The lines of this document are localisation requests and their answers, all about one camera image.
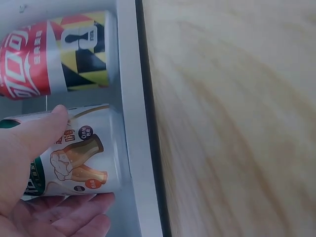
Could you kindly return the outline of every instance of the refrigerator door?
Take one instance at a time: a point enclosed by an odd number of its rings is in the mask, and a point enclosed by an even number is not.
[[[114,46],[119,49],[119,79],[108,88],[54,94],[23,101],[11,101],[1,97],[0,119],[52,110],[58,104],[67,108],[104,103],[116,106],[124,117],[131,175],[129,182],[115,193],[116,203],[107,213],[112,223],[107,236],[162,237],[144,100],[135,2],[0,0],[0,6],[0,41],[16,28],[50,18],[101,9],[109,10],[117,17],[118,45]]]

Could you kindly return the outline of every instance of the light wood table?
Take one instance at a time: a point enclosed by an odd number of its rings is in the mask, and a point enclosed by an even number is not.
[[[173,236],[316,236],[316,1],[143,3]]]

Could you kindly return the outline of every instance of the hand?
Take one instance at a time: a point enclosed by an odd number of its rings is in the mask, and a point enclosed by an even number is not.
[[[30,163],[66,129],[67,110],[57,106],[45,118],[0,129],[0,235],[10,237],[104,237],[110,220],[103,213],[113,194],[93,197],[38,197],[22,201]]]

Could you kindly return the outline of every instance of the can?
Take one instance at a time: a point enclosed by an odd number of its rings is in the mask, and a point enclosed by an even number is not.
[[[108,193],[119,190],[130,179],[120,114],[106,104],[70,109],[68,114],[64,135],[31,163],[25,195]],[[0,128],[46,115],[5,118]]]
[[[18,100],[109,86],[119,76],[118,51],[109,11],[22,27],[0,44],[0,94]]]

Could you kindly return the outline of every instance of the coca-cola can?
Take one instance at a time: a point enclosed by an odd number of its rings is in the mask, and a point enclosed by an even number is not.
[[[0,44],[0,94],[13,100],[106,87],[118,76],[117,20],[109,11],[22,27]]]

